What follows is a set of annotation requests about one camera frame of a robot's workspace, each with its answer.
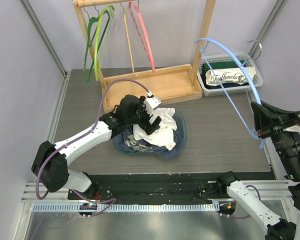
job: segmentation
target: green hanger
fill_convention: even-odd
[[[111,16],[112,17],[114,16],[114,10],[115,10],[114,6],[111,5],[111,4],[105,6],[104,9],[102,10],[101,14],[99,15],[100,19],[98,21],[98,26],[96,28],[96,39],[95,39],[95,42],[99,42],[100,28],[101,28],[101,24],[102,24],[102,20],[103,20],[104,14],[107,11],[107,8],[110,9]],[[108,37],[109,37],[109,33],[106,36],[106,43],[105,44],[107,44]],[[99,47],[97,47],[97,45],[95,45],[95,47],[94,47],[94,75],[95,75],[95,80],[97,80],[97,81],[99,80],[98,72],[99,72],[99,70],[101,68],[101,62],[102,62],[102,59],[103,59],[103,56],[104,56],[104,53],[105,53],[105,49],[106,49],[106,46],[104,46],[104,48],[103,48],[101,60],[100,60],[100,63],[98,64],[98,50],[99,50]]]
[[[109,25],[109,22],[110,22],[110,13],[108,12],[108,10],[104,11],[104,13],[106,13],[108,15],[108,21],[106,22],[105,24],[105,27],[104,27],[104,30],[103,30],[103,33],[102,33],[102,36],[101,36],[101,39],[100,39],[100,42],[98,43],[98,48],[97,49],[100,49],[100,46],[101,46],[101,43],[104,39],[104,36],[105,36],[105,33],[106,33],[106,30],[108,28],[108,25]],[[87,65],[87,58],[88,58],[88,51],[89,51],[89,48],[92,46],[92,43],[94,41],[94,38],[96,36],[96,32],[97,32],[97,28],[98,26],[95,28],[95,31],[93,33],[93,36],[90,40],[90,34],[91,34],[91,28],[92,28],[92,25],[94,23],[98,23],[99,19],[100,19],[100,16],[99,15],[98,17],[92,17],[89,19],[89,23],[88,23],[88,41],[86,43],[86,48],[85,48],[85,55],[84,55],[84,62],[83,62],[83,77],[85,79],[85,81],[88,83],[90,81],[90,77],[91,77],[91,73],[92,73],[92,69],[94,67],[94,60],[92,59],[92,63],[91,63],[91,66],[90,66],[90,70],[89,70],[89,74],[87,76],[86,74],[86,65]]]

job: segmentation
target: white cloth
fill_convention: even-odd
[[[256,75],[256,68],[254,66],[245,67],[245,70],[248,72],[250,78],[254,78]],[[245,84],[248,82],[246,76],[243,74],[240,68],[226,68],[226,69],[213,69],[215,75],[211,70],[206,71],[205,73],[205,82],[210,86],[218,86],[219,82],[217,78],[221,81],[222,84],[226,83],[235,83],[235,84]]]
[[[149,122],[152,124],[159,116],[161,118],[161,122],[159,123],[160,128],[155,130],[151,135],[147,135],[146,132],[139,127],[139,125],[133,125],[134,139],[137,141],[143,139],[152,145],[156,145],[158,147],[164,146],[170,151],[176,145],[174,142],[174,131],[177,130],[177,124],[172,118],[174,114],[174,108],[155,109]]]

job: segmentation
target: white basket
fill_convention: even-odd
[[[240,61],[245,61],[250,58],[250,56],[246,53],[241,53],[241,54],[236,54],[235,55]],[[232,62],[233,59],[230,57],[228,54],[221,54],[221,55],[214,55],[214,56],[207,56],[206,57],[209,63],[216,63],[216,62]],[[200,66],[199,66],[199,72],[197,74],[198,80],[200,82],[200,85],[203,89],[203,94],[206,97],[211,97],[211,96],[217,96],[217,95],[224,95],[225,92],[222,88],[218,89],[207,89],[201,79],[200,74],[202,74],[202,66],[205,64],[206,61],[202,57],[200,61]],[[261,77],[261,74],[255,64],[255,62],[251,59],[246,61],[246,66],[247,67],[255,67],[256,74],[254,75],[253,78],[253,83],[256,87],[260,87],[262,84],[264,84],[264,80]],[[238,93],[247,93],[251,90],[250,86],[235,86],[235,87],[226,87],[225,88],[228,94],[238,94]]]

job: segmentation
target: rolled white shirt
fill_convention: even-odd
[[[254,66],[245,67],[251,79],[256,75],[256,68]],[[205,73],[205,82],[210,86],[218,86],[218,79],[222,84],[233,83],[233,84],[245,84],[248,82],[246,76],[243,74],[240,68],[225,68],[225,69],[213,69],[216,76],[211,70]]]

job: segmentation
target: dark green hanger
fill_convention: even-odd
[[[104,39],[105,33],[107,31],[107,27],[108,27],[109,22],[110,22],[110,13],[108,12],[108,10],[106,10],[104,13],[108,14],[108,20],[107,20],[107,22],[105,24],[102,36],[100,38],[100,42],[98,43],[98,50],[100,49],[101,43],[102,43],[102,41]],[[86,64],[87,64],[87,58],[88,58],[88,51],[89,51],[89,48],[92,46],[92,43],[93,43],[94,38],[96,36],[96,32],[97,32],[97,27],[98,26],[95,28],[93,36],[92,36],[92,38],[90,40],[91,28],[92,28],[92,25],[94,23],[97,23],[99,21],[99,17],[100,17],[100,15],[98,17],[92,17],[92,18],[90,18],[89,19],[89,23],[88,23],[88,41],[86,42],[84,62],[83,62],[83,77],[84,77],[84,79],[86,80],[87,83],[90,81],[91,73],[92,73],[92,70],[93,70],[93,67],[94,67],[94,63],[95,63],[94,59],[92,58],[92,64],[91,64],[91,67],[90,67],[89,74],[87,76],[87,74],[86,74]]]

